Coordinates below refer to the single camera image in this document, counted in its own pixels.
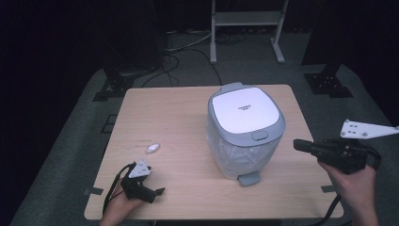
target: white lid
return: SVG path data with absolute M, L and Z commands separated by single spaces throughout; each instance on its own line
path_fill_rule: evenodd
M 220 126 L 233 134 L 264 129 L 279 120 L 277 107 L 258 88 L 220 94 L 212 100 L 212 105 Z

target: table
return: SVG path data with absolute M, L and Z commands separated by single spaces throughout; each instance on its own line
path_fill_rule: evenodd
M 102 217 L 104 198 L 115 175 L 140 159 L 152 167 L 144 186 L 166 190 L 154 203 L 143 204 L 129 218 L 323 217 L 336 194 L 323 193 L 321 186 L 330 186 L 331 182 L 314 156 L 294 150 L 293 139 L 312 137 L 291 88 L 257 87 L 275 100 L 286 120 L 286 131 L 261 171 L 258 184 L 242 187 L 238 181 L 226 179 L 208 147 L 207 102 L 220 87 L 129 89 L 94 184 L 104 192 L 90 195 L 85 217 Z M 145 153 L 153 143 L 160 143 L 161 148 Z M 338 205 L 332 217 L 342 214 Z
M 216 12 L 215 0 L 212 0 L 212 22 L 211 22 L 211 63 L 216 63 L 215 33 L 217 26 L 232 25 L 276 25 L 276 34 L 270 39 L 278 63 L 284 63 L 285 59 L 279 48 L 279 35 L 285 19 L 289 0 L 283 0 L 281 11 L 234 11 Z

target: person's left hand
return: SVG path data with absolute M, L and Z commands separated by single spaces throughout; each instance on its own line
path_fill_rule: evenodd
M 134 209 L 144 202 L 139 199 L 128 200 L 120 185 L 121 181 L 122 178 L 118 181 L 117 187 L 111 196 L 112 200 L 105 209 L 103 218 L 100 220 L 100 226 L 116 226 L 120 224 Z

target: gray carpet floor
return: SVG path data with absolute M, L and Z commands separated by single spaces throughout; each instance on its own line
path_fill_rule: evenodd
M 179 59 L 179 65 L 169 73 L 170 76 L 162 74 L 146 83 L 162 72 L 159 70 L 137 78 L 134 87 L 140 88 L 143 84 L 145 87 L 218 86 L 217 71 L 222 84 L 242 82 L 248 85 L 291 86 L 315 140 L 338 137 L 346 119 L 389 125 L 358 76 L 344 65 L 337 76 L 343 86 L 349 88 L 353 98 L 330 98 L 328 95 L 314 95 L 311 92 L 303 73 L 319 73 L 324 65 L 300 65 L 310 33 L 281 34 L 279 43 L 286 60 L 283 64 L 276 61 L 270 37 L 271 33 L 247 34 L 236 37 L 243 41 L 235 44 L 218 44 L 217 63 L 213 66 L 197 51 L 173 54 Z M 174 34 L 170 36 L 168 46 L 183 46 L 199 38 L 200 35 Z M 209 56 L 207 43 L 191 48 Z M 164 57 L 165 70 L 171 70 L 176 65 L 176 58 Z M 123 101 L 122 98 L 109 98 L 105 102 L 92 101 L 105 80 L 103 70 L 92 75 L 11 225 L 96 225 L 97 222 L 84 217 L 88 202 L 87 189 L 94 184 L 110 138 L 109 133 L 102 133 L 104 124 L 109 115 L 118 114 Z M 374 147 L 383 158 L 376 177 L 375 191 L 380 225 L 397 225 L 399 135 L 369 139 L 363 143 Z M 343 206 L 343 217 L 331 219 L 326 225 L 341 225 L 349 220 L 347 208 Z M 281 225 L 308 225 L 315 221 L 317 219 L 283 219 Z M 127 220 L 122 225 L 149 224 Z

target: white bracket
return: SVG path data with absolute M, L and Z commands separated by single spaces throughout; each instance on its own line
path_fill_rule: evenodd
M 399 134 L 399 126 L 390 127 L 346 120 L 341 130 L 342 138 L 369 139 Z
M 136 166 L 132 169 L 132 171 L 129 173 L 129 178 L 147 176 L 150 175 L 150 173 L 151 171 L 147 167 L 147 164 L 144 162 L 144 160 L 140 160 L 136 164 Z

